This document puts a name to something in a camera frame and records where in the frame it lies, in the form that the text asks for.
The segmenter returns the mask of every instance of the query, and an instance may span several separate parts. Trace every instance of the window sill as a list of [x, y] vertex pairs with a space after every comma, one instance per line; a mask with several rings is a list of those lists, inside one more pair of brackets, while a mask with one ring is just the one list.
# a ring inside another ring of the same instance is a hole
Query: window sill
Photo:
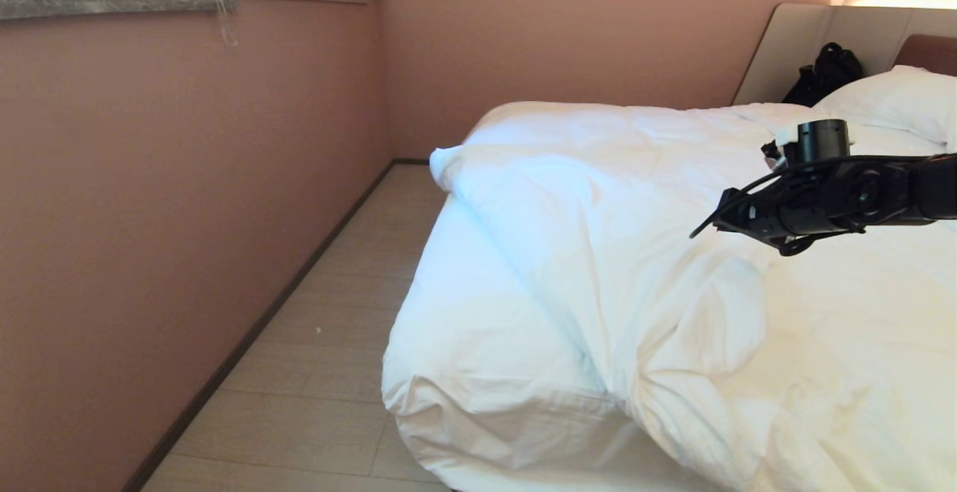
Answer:
[[[236, 0], [224, 0], [226, 8]], [[99, 13], [216, 11], [215, 0], [0, 0], [0, 19], [61, 17]]]

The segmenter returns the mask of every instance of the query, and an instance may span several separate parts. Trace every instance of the white comforter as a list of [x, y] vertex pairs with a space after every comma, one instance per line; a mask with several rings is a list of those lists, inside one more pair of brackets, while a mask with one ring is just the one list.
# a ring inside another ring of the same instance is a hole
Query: white comforter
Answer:
[[[765, 174], [769, 132], [810, 110], [516, 110], [489, 114], [481, 144], [436, 152], [435, 178], [668, 455], [737, 490], [953, 484], [953, 225], [792, 259], [744, 236], [688, 240], [721, 190]], [[933, 151], [902, 135], [855, 130], [855, 153]]]

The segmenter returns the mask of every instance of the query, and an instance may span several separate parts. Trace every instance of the white pillow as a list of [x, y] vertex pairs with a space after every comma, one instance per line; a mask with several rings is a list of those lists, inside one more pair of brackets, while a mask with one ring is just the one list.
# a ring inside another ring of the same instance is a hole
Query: white pillow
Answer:
[[957, 77], [895, 66], [835, 91], [814, 110], [862, 124], [907, 130], [957, 150]]

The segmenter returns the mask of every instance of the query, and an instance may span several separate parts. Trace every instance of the beige floor tile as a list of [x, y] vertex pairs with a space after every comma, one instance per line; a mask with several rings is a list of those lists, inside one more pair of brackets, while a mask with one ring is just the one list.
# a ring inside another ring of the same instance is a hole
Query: beige floor tile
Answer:
[[329, 247], [314, 270], [320, 274], [394, 277], [411, 280], [426, 240], [372, 239], [343, 233]]
[[173, 452], [368, 475], [385, 419], [381, 404], [219, 390]]
[[368, 217], [382, 217], [387, 220], [403, 220], [414, 224], [435, 219], [438, 210], [448, 198], [447, 194], [432, 185], [427, 191], [404, 190], [402, 186], [384, 182], [372, 193], [365, 205], [359, 208], [349, 223], [360, 222], [362, 227], [368, 223]]
[[144, 492], [448, 492], [448, 488], [170, 455]]
[[392, 310], [289, 302], [259, 341], [385, 350], [394, 322]]
[[342, 236], [424, 244], [445, 199], [444, 195], [430, 200], [396, 199], [396, 195], [369, 199]]
[[440, 482], [420, 466], [399, 435], [396, 420], [387, 418], [386, 430], [379, 441], [379, 450], [372, 465], [373, 477], [407, 479], [407, 481]]
[[302, 389], [320, 354], [321, 349], [314, 345], [256, 341], [222, 387], [294, 396]]
[[380, 350], [324, 348], [301, 396], [382, 403]]
[[362, 277], [313, 270], [289, 300], [398, 311], [410, 285], [411, 281], [402, 278]]
[[435, 185], [428, 166], [396, 165], [369, 197], [366, 206], [376, 209], [406, 206], [410, 203], [442, 206], [446, 196], [447, 193]]

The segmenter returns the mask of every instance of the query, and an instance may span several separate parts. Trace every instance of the black robotic arm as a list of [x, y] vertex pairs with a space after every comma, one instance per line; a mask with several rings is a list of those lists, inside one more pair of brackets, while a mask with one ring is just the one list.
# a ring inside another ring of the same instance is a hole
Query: black robotic arm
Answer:
[[957, 154], [851, 156], [843, 120], [802, 124], [798, 141], [787, 144], [783, 154], [775, 144], [763, 152], [777, 170], [744, 189], [725, 190], [692, 239], [714, 224], [794, 256], [818, 240], [864, 233], [871, 225], [957, 219]]

